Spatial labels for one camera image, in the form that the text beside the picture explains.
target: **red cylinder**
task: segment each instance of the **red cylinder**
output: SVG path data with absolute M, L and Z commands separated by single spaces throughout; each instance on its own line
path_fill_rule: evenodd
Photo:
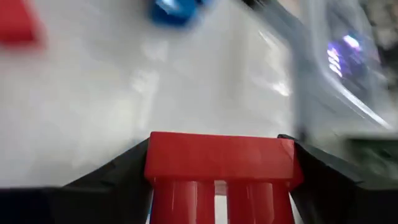
M 214 182 L 154 183 L 150 224 L 215 224 Z
M 294 224 L 286 184 L 228 182 L 229 224 Z

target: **red plastic part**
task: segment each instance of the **red plastic part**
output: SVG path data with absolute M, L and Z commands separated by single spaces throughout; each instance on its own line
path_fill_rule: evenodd
M 35 25 L 23 0 L 0 0 L 0 44 L 34 42 Z
M 150 136 L 145 177 L 151 224 L 214 224 L 220 187 L 230 224 L 293 224 L 289 190 L 303 181 L 291 140 L 161 132 Z

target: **red block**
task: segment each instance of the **red block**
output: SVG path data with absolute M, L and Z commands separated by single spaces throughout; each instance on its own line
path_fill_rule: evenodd
M 150 136 L 145 177 L 151 224 L 214 224 L 216 180 L 226 183 L 230 224 L 293 224 L 289 190 L 303 181 L 291 140 L 160 132 Z
M 22 0 L 0 0 L 0 43 L 19 44 L 36 40 L 36 23 Z

